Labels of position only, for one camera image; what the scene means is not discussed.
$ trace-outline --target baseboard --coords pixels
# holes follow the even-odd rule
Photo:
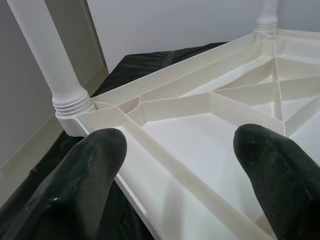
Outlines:
[[[90,96],[99,88],[108,74],[109,73],[107,67],[102,66],[101,69],[97,71],[97,73],[91,79],[83,84],[83,87],[88,91]],[[58,121],[54,115],[47,121],[45,121],[43,125],[40,126],[39,129],[27,141],[25,141],[25,143],[22,144],[20,148],[18,148],[18,150],[12,155],[12,157],[7,159],[0,165],[0,176],[7,176],[13,168],[19,166],[20,161],[24,155],[45,154],[62,132],[62,128],[60,129],[59,127],[57,127],[57,122]],[[37,141],[41,141],[41,137],[43,138],[43,136],[46,136],[46,133],[50,133],[50,136],[47,136],[47,138],[49,138],[49,141],[47,143],[47,146],[45,146],[44,148],[42,146],[42,152],[30,152],[37,144]]]

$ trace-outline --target white wall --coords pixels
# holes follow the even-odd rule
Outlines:
[[[0,165],[54,113],[51,93],[7,1],[0,1]]]
[[[255,28],[262,0],[87,0],[109,71],[128,54],[232,41]],[[319,0],[280,0],[280,27],[319,31]]]
[[[79,0],[46,0],[81,84],[103,66]],[[52,95],[7,1],[0,1],[0,167],[54,114]]]

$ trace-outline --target floor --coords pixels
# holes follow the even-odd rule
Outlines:
[[[0,171],[0,207],[27,178],[29,171],[37,165],[56,141],[63,129],[52,117],[31,140]]]

